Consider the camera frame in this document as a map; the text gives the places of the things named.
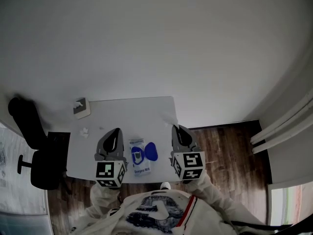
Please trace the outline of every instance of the pipe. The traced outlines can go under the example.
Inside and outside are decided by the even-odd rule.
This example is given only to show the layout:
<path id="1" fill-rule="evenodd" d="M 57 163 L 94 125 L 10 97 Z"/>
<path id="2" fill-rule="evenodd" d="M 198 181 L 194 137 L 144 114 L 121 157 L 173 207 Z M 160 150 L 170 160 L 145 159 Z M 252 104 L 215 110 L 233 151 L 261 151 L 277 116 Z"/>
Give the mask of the pipe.
<path id="1" fill-rule="evenodd" d="M 262 138 L 267 133 L 271 132 L 272 130 L 276 129 L 277 127 L 288 121 L 295 114 L 297 114 L 305 105 L 307 105 L 312 100 L 312 98 L 313 98 L 313 89 L 306 93 L 305 96 L 295 106 L 293 106 L 289 111 L 287 111 L 281 118 L 276 120 L 273 124 L 269 125 L 258 134 L 254 135 L 250 139 L 250 142 L 251 143 L 255 142 L 256 140 Z"/>
<path id="2" fill-rule="evenodd" d="M 255 148 L 253 148 L 252 152 L 255 154 L 255 153 L 258 153 L 260 151 L 264 151 L 266 149 L 269 149 L 269 148 L 271 148 L 271 147 L 273 147 L 279 143 L 282 143 L 282 142 L 294 137 L 295 135 L 299 134 L 303 130 L 307 129 L 312 124 L 313 124 L 313 113 L 311 115 L 309 115 L 306 119 L 304 119 L 302 122 L 297 124 L 295 127 L 286 131 L 285 133 L 279 135 L 278 137 L 276 137 L 274 139 L 271 139 L 270 141 L 268 141 L 262 145 L 259 145 Z"/>
<path id="3" fill-rule="evenodd" d="M 292 118 L 287 120 L 285 123 L 283 123 L 281 126 L 277 127 L 276 129 L 272 130 L 271 132 L 265 134 L 263 137 L 257 139 L 256 141 L 252 142 L 252 144 L 256 144 L 275 133 L 279 132 L 280 130 L 284 129 L 286 126 L 290 125 L 292 122 L 296 121 L 298 118 L 300 118 L 304 113 L 306 113 L 310 108 L 313 107 L 313 100 L 309 102 L 306 106 L 304 106 L 296 115 L 294 115 Z"/>

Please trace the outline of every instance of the wooden floor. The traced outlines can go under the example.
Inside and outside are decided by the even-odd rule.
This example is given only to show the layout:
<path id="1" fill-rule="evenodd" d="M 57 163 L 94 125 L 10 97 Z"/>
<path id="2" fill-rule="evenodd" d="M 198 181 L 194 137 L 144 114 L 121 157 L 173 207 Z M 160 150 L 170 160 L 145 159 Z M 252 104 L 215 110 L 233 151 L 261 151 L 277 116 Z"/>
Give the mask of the wooden floor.
<path id="1" fill-rule="evenodd" d="M 206 152 L 206 169 L 221 192 L 243 203 L 262 222 L 267 220 L 267 184 L 271 173 L 267 151 L 252 154 L 249 139 L 261 131 L 258 121 L 193 130 Z M 90 206 L 93 181 L 67 178 L 73 195 L 59 188 L 48 191 L 48 204 L 55 235 L 68 234 L 75 220 Z M 184 190 L 181 183 L 172 188 Z M 159 189 L 159 184 L 123 184 L 121 196 Z"/>

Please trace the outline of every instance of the white sweatshirt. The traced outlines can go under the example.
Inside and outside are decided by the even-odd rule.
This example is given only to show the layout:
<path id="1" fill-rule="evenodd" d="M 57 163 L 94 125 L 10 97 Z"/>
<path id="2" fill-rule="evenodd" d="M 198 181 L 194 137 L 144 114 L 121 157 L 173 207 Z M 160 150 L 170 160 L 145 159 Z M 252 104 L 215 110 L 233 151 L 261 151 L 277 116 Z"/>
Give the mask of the white sweatshirt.
<path id="1" fill-rule="evenodd" d="M 207 174 L 180 190 L 155 190 L 132 195 L 117 206 L 118 190 L 91 188 L 92 206 L 70 235 L 236 235 L 273 232 L 235 227 L 230 221 L 263 225 L 242 204 L 222 197 Z"/>

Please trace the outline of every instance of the white table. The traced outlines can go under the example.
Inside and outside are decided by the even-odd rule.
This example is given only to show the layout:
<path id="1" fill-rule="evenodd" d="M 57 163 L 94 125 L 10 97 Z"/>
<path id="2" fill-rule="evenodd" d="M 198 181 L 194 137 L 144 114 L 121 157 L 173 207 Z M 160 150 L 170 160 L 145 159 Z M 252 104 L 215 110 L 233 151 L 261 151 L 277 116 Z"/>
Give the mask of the white table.
<path id="1" fill-rule="evenodd" d="M 94 159 L 98 141 L 108 131 L 120 128 L 124 139 L 124 157 L 129 162 L 123 183 L 173 182 L 179 178 L 170 164 L 172 124 L 176 120 L 171 96 L 90 102 L 91 114 L 70 124 L 67 175 L 95 180 L 97 162 Z M 80 130 L 89 129 L 88 138 Z M 151 173 L 134 176 L 129 139 L 144 138 L 156 145 L 158 160 L 151 161 Z"/>

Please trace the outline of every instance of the wall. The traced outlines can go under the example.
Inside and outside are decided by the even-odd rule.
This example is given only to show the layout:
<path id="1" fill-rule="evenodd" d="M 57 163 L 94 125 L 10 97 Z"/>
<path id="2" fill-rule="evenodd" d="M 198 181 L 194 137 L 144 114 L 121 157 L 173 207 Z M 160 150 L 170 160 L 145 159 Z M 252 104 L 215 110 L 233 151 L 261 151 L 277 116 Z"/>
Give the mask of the wall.
<path id="1" fill-rule="evenodd" d="M 262 128 L 281 117 L 311 88 L 313 88 L 313 54 L 304 69 L 263 113 L 260 118 Z M 286 181 L 293 181 L 293 184 L 296 184 L 301 178 L 311 178 L 310 175 L 313 176 L 313 126 L 268 149 L 268 156 L 274 184 Z"/>
<path id="2" fill-rule="evenodd" d="M 187 127 L 257 119 L 304 51 L 312 11 L 313 0 L 0 0 L 0 120 L 13 122 L 14 93 L 47 126 L 82 96 L 172 95 Z"/>

